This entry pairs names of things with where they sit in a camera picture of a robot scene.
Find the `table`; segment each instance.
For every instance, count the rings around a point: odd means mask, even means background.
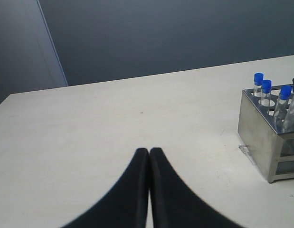
[[[10,95],[0,105],[0,227],[70,222],[112,187],[136,148],[154,146],[225,216],[294,227],[294,180],[268,184],[238,149],[241,90],[255,72],[291,83],[294,56]]]

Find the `gray wall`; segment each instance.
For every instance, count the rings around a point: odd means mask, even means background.
[[[12,93],[66,86],[37,0],[0,0],[0,103]]]
[[[294,0],[40,0],[69,85],[294,54]]]

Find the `blue cap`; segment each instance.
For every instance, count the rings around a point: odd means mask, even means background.
[[[255,85],[260,86],[262,84],[263,78],[263,73],[255,73],[255,79],[253,80],[255,82]]]
[[[280,99],[287,100],[290,97],[292,87],[290,85],[285,85],[281,88]]]
[[[262,92],[268,94],[271,91],[271,80],[263,80],[262,82]]]

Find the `test tube rack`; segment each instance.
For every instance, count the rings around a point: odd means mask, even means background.
[[[272,91],[281,87],[273,86]],[[294,178],[294,132],[284,133],[275,123],[277,99],[277,95],[271,95],[273,105],[268,112],[259,104],[260,98],[253,96],[253,89],[243,90],[238,121],[238,134],[269,183]]]

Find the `white table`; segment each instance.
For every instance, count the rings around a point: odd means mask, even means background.
[[[241,90],[255,72],[291,83],[294,56],[10,95],[0,105],[0,228],[70,222],[137,147],[154,146],[225,216],[294,227],[294,180],[268,184],[238,149]]]

